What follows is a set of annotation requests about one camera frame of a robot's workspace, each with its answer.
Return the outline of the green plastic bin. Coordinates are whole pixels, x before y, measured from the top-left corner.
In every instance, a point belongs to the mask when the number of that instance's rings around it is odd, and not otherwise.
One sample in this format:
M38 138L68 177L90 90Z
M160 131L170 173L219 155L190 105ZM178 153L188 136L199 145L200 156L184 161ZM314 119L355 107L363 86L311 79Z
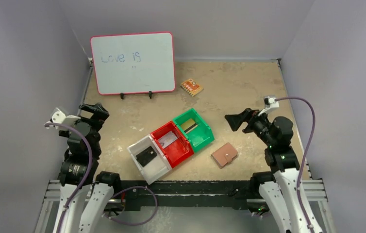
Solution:
M181 125L188 119L195 120L198 126L189 133L185 133L182 130ZM194 153L199 152L215 139L211 127L194 108L190 108L189 110L175 117L173 122L189 141Z

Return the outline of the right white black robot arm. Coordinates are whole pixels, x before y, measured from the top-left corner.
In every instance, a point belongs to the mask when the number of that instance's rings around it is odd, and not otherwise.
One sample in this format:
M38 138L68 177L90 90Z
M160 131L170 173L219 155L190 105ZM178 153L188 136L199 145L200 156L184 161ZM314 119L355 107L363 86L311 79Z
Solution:
M280 232L323 232L302 187L300 163L291 146L293 122L284 116L269 121L266 113L250 108L225 119L232 131L247 123L243 133L256 134L267 146L265 161L270 171L253 173L250 189L265 200Z

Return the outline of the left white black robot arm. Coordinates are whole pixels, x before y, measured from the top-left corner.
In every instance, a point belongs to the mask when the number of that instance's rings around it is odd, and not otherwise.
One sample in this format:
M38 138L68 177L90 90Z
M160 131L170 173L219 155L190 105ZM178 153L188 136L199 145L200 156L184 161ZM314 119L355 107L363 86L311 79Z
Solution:
M91 233L108 201L122 189L120 175L102 171L96 174L101 155L100 129L109 112L101 103L81 104L90 117L69 115L55 108L45 127L58 130L68 148L60 168L59 209L55 233Z

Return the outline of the white plastic bin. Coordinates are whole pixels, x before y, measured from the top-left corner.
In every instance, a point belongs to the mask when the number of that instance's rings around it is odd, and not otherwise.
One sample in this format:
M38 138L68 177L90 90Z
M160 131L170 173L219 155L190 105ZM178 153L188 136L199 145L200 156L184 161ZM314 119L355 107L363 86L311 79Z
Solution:
M147 184L152 184L172 170L165 154L148 134L127 147Z

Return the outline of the red plastic bin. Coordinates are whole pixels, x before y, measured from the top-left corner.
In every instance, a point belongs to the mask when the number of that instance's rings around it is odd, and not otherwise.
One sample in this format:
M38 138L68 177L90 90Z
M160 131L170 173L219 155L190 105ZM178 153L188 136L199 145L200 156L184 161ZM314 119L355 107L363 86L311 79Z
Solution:
M158 142L158 139L169 131L173 131L178 139L170 144L168 147L162 148ZM170 121L160 128L154 130L150 133L150 135L154 139L155 144L159 146L161 152L167 158L172 168L178 166L180 163L182 163L194 154L194 151L189 141L186 139L186 137L178 129L173 121Z

